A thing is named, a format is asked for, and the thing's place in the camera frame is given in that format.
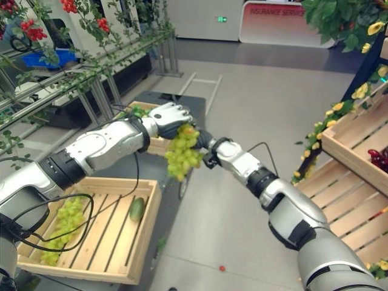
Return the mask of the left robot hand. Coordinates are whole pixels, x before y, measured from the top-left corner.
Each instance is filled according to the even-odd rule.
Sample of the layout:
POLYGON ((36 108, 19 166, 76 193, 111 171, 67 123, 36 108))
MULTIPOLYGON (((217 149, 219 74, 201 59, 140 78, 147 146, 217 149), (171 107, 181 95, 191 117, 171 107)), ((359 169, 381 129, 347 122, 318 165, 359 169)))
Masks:
POLYGON ((149 112, 158 128, 158 136, 165 139, 174 139, 182 125, 191 124, 193 117, 190 112, 180 104, 168 102, 155 107, 149 112))

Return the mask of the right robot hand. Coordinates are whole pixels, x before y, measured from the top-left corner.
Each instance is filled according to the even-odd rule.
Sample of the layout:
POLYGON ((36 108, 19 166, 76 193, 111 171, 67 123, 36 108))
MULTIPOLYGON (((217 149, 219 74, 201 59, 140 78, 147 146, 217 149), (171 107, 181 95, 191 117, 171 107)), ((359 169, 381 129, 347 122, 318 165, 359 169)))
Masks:
POLYGON ((197 137, 196 144, 192 147, 193 149, 206 149, 210 150, 213 145, 216 143, 216 139, 213 137, 213 135, 204 130, 199 129, 199 136, 197 137))

